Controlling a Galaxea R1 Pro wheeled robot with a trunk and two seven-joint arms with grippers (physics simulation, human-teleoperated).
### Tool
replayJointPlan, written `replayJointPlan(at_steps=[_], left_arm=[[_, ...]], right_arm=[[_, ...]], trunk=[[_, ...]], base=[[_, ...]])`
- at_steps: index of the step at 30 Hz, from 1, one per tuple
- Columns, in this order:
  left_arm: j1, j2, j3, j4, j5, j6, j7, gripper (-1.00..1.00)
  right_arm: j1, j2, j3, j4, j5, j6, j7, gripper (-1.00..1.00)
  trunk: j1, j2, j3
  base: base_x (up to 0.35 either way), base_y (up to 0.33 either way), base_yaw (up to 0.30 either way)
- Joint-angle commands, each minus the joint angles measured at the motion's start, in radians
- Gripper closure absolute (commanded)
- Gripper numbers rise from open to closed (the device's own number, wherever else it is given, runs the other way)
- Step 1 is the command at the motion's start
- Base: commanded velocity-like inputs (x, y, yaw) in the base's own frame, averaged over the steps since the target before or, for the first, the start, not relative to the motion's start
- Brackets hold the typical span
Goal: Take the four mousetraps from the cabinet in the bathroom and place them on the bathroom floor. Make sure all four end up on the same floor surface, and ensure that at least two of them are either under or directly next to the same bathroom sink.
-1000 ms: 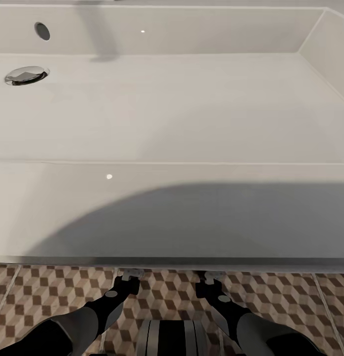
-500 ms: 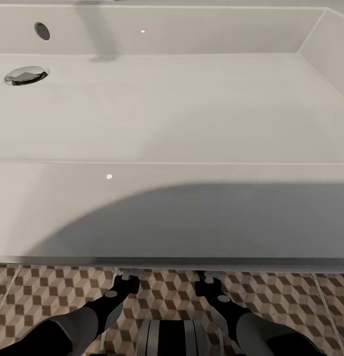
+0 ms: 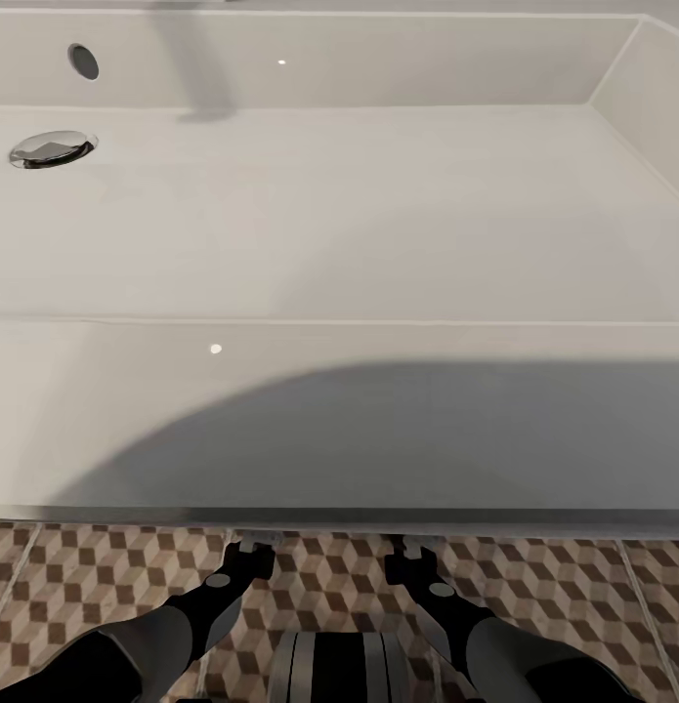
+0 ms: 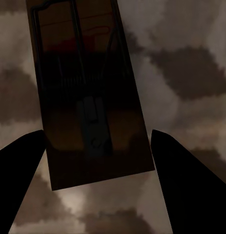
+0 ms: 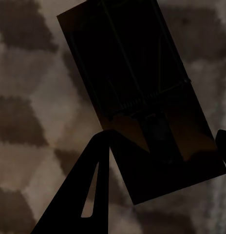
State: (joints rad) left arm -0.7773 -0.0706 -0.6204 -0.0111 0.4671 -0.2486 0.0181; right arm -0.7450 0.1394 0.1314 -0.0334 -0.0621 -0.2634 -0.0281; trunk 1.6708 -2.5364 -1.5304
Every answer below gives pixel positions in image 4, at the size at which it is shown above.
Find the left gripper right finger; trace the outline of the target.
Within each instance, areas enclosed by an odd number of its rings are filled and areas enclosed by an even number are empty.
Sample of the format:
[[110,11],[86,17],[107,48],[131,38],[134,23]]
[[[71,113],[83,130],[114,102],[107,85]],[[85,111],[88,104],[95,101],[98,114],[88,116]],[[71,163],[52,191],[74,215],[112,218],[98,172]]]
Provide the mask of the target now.
[[226,184],[169,134],[152,130],[151,152],[173,234],[226,234]]

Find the mousetrap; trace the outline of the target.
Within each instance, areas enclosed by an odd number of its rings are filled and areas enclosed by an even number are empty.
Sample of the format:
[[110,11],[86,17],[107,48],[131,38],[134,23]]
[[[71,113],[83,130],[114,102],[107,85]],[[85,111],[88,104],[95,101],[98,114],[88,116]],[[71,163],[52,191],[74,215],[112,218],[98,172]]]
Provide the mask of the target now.
[[25,0],[52,191],[154,171],[117,0]]

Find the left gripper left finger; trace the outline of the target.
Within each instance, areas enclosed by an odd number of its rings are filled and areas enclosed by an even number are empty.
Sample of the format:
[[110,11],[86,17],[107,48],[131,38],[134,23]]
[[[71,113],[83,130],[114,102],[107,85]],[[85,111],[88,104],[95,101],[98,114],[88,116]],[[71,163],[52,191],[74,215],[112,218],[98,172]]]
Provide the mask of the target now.
[[0,150],[0,234],[8,234],[45,148],[38,130]]

